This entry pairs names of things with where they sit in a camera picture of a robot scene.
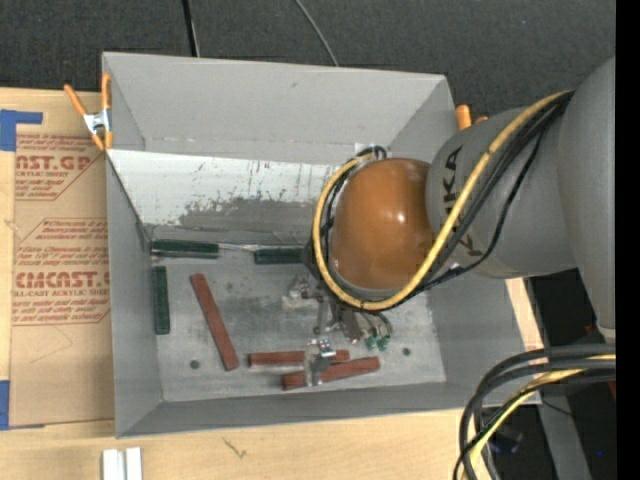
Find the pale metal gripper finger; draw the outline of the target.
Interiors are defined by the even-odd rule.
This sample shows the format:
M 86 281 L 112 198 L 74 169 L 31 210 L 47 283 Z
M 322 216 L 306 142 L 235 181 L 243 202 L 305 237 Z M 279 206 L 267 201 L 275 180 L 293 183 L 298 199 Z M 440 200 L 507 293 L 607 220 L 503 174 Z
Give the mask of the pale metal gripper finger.
M 304 382 L 308 387 L 322 383 L 321 375 L 336 357 L 336 350 L 328 338 L 312 340 L 304 352 Z
M 311 297 L 311 284 L 307 277 L 296 277 L 282 296 L 282 309 L 285 311 L 311 310 L 315 300 Z

